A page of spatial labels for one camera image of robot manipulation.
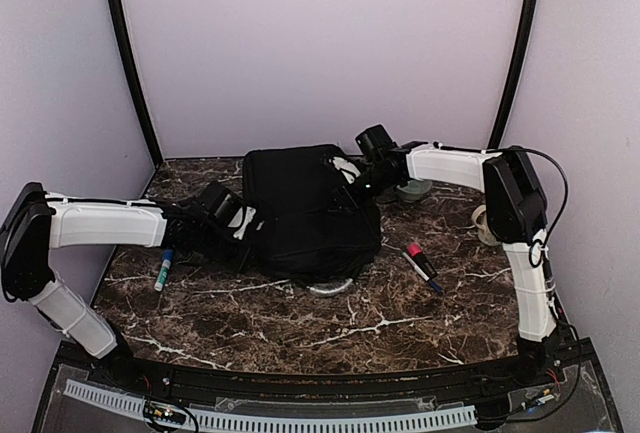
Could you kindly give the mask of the black student bag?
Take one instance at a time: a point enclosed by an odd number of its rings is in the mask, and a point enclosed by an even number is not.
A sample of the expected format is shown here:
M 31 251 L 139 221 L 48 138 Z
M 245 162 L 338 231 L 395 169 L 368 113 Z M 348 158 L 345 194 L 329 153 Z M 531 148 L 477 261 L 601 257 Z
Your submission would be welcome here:
M 255 249 L 264 274 L 304 286 L 355 279 L 378 254 L 380 210 L 374 201 L 353 212 L 329 210 L 337 185 L 325 175 L 327 155 L 347 157 L 324 144 L 253 150 L 243 158 L 242 197 L 264 220 Z

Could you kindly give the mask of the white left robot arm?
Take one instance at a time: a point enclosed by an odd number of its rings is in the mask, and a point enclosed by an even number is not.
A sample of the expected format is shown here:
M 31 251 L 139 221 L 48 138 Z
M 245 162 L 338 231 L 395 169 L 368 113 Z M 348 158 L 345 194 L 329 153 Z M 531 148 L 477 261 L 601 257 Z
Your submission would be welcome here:
M 26 184 L 1 225 L 1 289 L 24 301 L 93 357 L 120 389 L 141 380 L 141 368 L 120 333 L 75 293 L 49 264 L 53 249 L 137 245 L 195 252 L 244 270 L 261 218 L 221 183 L 182 200 L 68 197 Z

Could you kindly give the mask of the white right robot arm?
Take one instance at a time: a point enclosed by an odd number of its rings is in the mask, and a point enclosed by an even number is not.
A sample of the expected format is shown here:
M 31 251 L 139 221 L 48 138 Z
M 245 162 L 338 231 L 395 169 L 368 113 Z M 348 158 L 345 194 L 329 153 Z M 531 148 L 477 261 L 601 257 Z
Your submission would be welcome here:
M 547 220 L 548 202 L 530 160 L 535 150 L 369 140 L 362 141 L 361 150 L 369 165 L 332 193 L 337 211 L 353 211 L 409 180 L 449 183 L 484 194 L 488 227 L 507 255 L 518 304 L 518 358 L 511 363 L 510 377 L 521 387 L 534 385 L 552 362 L 560 324 L 547 247 L 555 225 Z

